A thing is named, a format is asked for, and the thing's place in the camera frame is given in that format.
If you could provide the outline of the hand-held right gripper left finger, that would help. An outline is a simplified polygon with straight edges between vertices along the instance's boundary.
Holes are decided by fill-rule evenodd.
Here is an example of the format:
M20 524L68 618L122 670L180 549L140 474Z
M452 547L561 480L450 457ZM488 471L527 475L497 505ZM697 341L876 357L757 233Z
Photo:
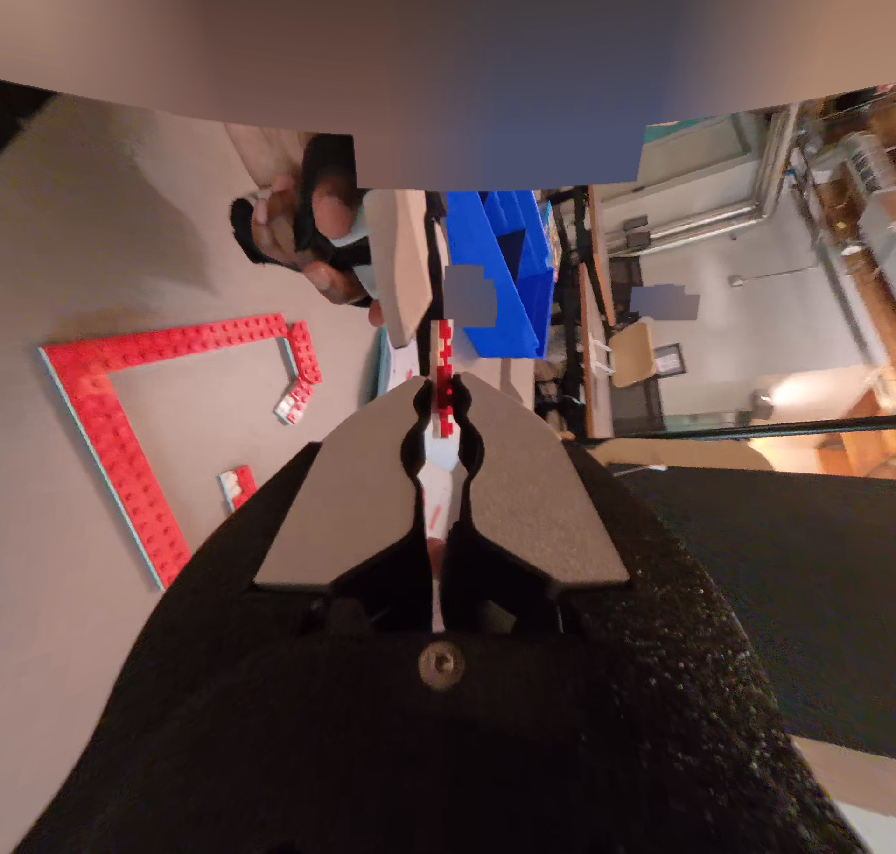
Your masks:
M323 590L403 546L429 579L419 473L430 415L431 383L413 376L331 431L254 583Z

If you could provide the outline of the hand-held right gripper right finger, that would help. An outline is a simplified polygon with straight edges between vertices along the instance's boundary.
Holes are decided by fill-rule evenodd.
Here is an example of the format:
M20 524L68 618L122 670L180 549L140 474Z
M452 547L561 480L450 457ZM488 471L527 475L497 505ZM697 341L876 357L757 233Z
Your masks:
M565 591L630 575L563 443L533 411L475 374L454 377L467 476L448 581Z

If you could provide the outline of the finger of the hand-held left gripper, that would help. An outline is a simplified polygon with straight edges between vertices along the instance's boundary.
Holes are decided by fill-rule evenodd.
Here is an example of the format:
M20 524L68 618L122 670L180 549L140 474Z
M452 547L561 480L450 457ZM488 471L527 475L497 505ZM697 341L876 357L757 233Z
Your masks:
M392 346L404 348L432 302L426 196L420 190L370 190L364 215L385 328Z

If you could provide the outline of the red and white brick strip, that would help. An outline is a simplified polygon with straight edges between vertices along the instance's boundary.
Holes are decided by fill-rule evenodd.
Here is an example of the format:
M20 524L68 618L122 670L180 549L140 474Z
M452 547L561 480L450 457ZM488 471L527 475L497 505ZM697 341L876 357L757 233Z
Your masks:
M454 435L454 323L441 319L430 327L430 379L433 385L431 427L435 440Z

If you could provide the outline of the grey desk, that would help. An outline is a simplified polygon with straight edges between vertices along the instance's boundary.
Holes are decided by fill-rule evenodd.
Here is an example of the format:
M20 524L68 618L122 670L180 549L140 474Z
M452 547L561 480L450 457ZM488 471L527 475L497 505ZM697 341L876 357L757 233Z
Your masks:
M236 245L228 209L252 188L218 122L90 100L48 103L2 155L2 852L77 761L161 597L38 347L277 311L308 323L323 381L295 427L273 416L276 341L113 379L191 550L226 518L220 472L263 484L374 386L365 312Z

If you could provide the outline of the person's left hand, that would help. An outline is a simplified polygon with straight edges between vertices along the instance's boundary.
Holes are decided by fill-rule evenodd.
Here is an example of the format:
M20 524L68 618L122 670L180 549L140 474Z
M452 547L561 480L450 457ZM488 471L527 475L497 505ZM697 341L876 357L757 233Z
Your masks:
M252 239L269 259L300 271L330 303L349 305L366 297L353 272L340 272L312 251L300 252L294 235L299 192L293 176L279 176L267 198L252 213ZM348 176L322 176L310 194L314 225L328 241L340 241L353 229L360 208L356 184Z

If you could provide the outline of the small red white brick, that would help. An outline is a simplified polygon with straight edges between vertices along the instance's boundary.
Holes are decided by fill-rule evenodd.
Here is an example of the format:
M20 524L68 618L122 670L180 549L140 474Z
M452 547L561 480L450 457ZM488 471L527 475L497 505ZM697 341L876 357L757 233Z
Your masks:
M217 479L229 513L242 507L257 490L252 469L247 465L223 471Z
M315 394L315 386L297 377L284 392L273 410L275 417L286 425L297 425L308 410Z

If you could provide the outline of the blue plastic bin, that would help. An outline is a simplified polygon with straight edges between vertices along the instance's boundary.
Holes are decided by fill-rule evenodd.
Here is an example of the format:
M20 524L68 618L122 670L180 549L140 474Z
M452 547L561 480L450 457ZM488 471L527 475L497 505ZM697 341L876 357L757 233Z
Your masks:
M533 191L449 191L443 316L482 358L542 358L555 270Z

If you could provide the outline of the short red brick strip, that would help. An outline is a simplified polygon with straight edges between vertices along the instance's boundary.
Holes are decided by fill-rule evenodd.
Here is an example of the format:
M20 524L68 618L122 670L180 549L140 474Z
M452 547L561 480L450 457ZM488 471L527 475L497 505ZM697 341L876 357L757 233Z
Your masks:
M297 377L312 387L321 384L322 371L308 324L302 321L288 325L287 342L297 369Z

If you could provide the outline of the beige chair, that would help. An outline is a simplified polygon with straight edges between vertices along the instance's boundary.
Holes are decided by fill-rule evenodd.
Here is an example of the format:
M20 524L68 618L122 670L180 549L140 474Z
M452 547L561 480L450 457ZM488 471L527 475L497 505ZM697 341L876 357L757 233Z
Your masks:
M608 348L609 377L615 388L628 388L655 377L656 356L648 323L633 322L614 332L609 338Z

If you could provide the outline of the black panel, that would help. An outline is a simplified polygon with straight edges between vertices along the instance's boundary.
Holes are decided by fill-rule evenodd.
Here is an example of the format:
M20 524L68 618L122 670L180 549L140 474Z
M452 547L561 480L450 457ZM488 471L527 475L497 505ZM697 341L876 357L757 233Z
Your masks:
M894 758L894 480L670 467L621 482L721 589L789 732Z

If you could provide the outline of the metal pipe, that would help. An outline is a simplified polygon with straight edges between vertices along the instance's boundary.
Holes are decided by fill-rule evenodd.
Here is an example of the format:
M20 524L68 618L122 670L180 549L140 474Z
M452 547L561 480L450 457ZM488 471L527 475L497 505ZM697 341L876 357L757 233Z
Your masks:
M697 170L690 180L662 184L629 200L614 227L609 203L600 219L609 255L658 254L770 219L778 208L797 142L803 106L793 102L767 112L757 157L742 155Z

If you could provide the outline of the red brick frame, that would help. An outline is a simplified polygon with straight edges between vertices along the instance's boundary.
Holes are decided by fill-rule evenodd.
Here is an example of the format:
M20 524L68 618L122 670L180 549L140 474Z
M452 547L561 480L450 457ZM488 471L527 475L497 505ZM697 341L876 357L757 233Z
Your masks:
M141 558L163 591L188 564L192 552L110 377L272 339L287 340L287 323L279 312L39 348Z

